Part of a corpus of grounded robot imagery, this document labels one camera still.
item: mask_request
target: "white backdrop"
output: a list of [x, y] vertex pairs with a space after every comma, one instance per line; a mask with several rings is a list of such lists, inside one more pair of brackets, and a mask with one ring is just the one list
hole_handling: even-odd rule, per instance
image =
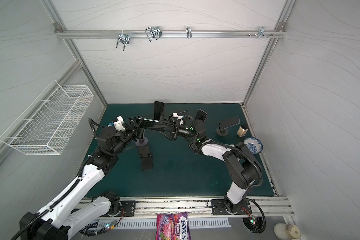
[[[284, 0], [53, 0], [69, 30], [273, 29]], [[116, 39], [75, 43], [108, 103], [242, 102], [267, 39]]]

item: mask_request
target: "wire mesh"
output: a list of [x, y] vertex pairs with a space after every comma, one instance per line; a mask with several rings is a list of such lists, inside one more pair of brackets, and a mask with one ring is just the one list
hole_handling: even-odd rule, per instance
[[3, 141], [27, 155], [60, 155], [93, 94], [87, 86], [58, 86], [26, 124]]

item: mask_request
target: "blue and white bowl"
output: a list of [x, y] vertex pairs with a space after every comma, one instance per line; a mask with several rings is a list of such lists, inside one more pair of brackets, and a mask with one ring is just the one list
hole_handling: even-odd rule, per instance
[[259, 153], [263, 150], [263, 144], [260, 142], [259, 139], [254, 137], [247, 137], [246, 139], [244, 139], [244, 144], [253, 154]]

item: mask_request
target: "vertical metal post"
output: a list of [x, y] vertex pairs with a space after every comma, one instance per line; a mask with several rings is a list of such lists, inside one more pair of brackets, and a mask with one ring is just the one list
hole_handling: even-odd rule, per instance
[[[288, 19], [289, 13], [292, 10], [293, 4], [295, 3], [296, 0], [286, 0], [284, 7], [280, 13], [279, 19], [276, 22], [275, 31], [279, 31], [281, 29], [284, 29], [285, 27], [285, 22]], [[251, 94], [254, 90], [254, 87], [256, 86], [257, 82], [259, 81], [259, 78], [264, 70], [264, 67], [266, 65], [266, 63], [269, 60], [269, 57], [271, 56], [271, 53], [276, 45], [277, 42], [277, 38], [270, 38], [268, 41], [267, 46], [265, 47], [263, 56], [260, 60], [259, 66], [256, 69], [256, 72], [253, 76], [253, 79], [251, 81], [250, 87], [248, 88], [247, 94], [245, 95], [244, 101], [242, 103], [242, 106], [245, 107], [248, 104], [248, 101], [250, 100]]]
[[[67, 27], [65, 26], [64, 22], [62, 21], [60, 15], [58, 14], [58, 11], [56, 10], [56, 8], [53, 5], [53, 3], [51, 2], [51, 0], [41, 0], [41, 2], [44, 5], [49, 16], [51, 17], [52, 21], [54, 23], [60, 23], [61, 30], [66, 31]], [[67, 44], [68, 48], [70, 49], [72, 55], [76, 58], [76, 60], [78, 60], [82, 63], [83, 72], [86, 75], [89, 83], [95, 90], [96, 95], [99, 97], [103, 106], [107, 107], [108, 103], [107, 103], [106, 99], [104, 98], [103, 93], [101, 92], [99, 86], [97, 85], [94, 77], [92, 76], [91, 72], [89, 71], [88, 66], [85, 63], [83, 57], [81, 56], [79, 50], [77, 49], [77, 46], [75, 45], [74, 41], [72, 39], [64, 39], [64, 41]]]

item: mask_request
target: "white wall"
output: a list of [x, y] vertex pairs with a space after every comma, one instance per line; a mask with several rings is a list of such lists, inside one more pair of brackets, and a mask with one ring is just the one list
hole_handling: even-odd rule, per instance
[[360, 0], [298, 0], [247, 105], [305, 239], [360, 239]]
[[[53, 0], [68, 30], [273, 29], [285, 0]], [[239, 103], [268, 40], [75, 40], [108, 103]]]
[[[39, 0], [0, 1], [0, 135], [74, 62]], [[68, 84], [88, 85], [94, 93], [81, 70]], [[87, 118], [98, 121], [101, 110], [95, 97], [60, 156], [9, 151], [0, 166], [0, 240], [10, 239], [26, 212], [36, 212], [71, 182], [92, 140]]]

